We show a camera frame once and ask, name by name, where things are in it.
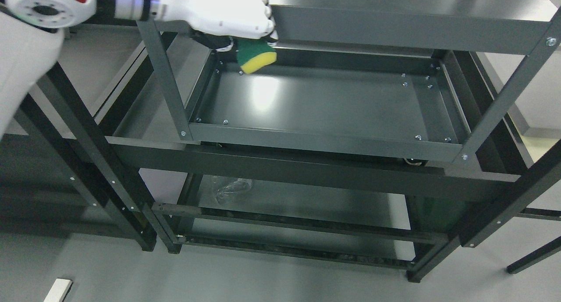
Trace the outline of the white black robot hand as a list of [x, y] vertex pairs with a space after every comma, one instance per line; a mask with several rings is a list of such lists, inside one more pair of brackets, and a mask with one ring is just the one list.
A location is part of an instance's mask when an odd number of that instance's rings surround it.
[[185, 21], [192, 30], [212, 38], [263, 39], [278, 42], [269, 0], [152, 0], [154, 20]]

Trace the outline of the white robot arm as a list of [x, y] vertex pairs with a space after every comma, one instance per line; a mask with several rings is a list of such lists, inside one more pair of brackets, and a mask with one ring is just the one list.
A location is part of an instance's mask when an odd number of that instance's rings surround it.
[[9, 132], [16, 110], [42, 75], [62, 55], [65, 30], [86, 23], [86, 33], [109, 39], [138, 19], [118, 18], [122, 0], [5, 0], [1, 4], [1, 138]]

